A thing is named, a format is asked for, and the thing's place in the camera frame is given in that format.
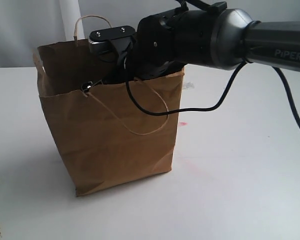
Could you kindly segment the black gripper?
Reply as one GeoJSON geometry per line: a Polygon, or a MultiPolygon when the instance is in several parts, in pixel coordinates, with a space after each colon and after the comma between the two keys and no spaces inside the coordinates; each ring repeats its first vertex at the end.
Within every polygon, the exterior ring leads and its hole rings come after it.
{"type": "Polygon", "coordinates": [[[89,92],[96,85],[120,84],[127,77],[151,80],[179,72],[185,66],[176,60],[174,28],[169,21],[174,13],[158,13],[143,18],[131,36],[108,40],[109,50],[116,54],[116,67],[102,80],[88,81],[81,85],[82,92],[89,92]]]}

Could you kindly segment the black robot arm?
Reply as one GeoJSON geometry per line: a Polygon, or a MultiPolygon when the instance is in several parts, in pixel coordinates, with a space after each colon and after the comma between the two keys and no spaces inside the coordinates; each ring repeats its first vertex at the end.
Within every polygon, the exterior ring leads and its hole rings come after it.
{"type": "Polygon", "coordinates": [[[128,25],[95,30],[90,52],[114,64],[105,84],[151,80],[185,65],[233,70],[258,63],[300,72],[300,21],[262,22],[227,3],[182,0],[179,7],[128,25]]]}

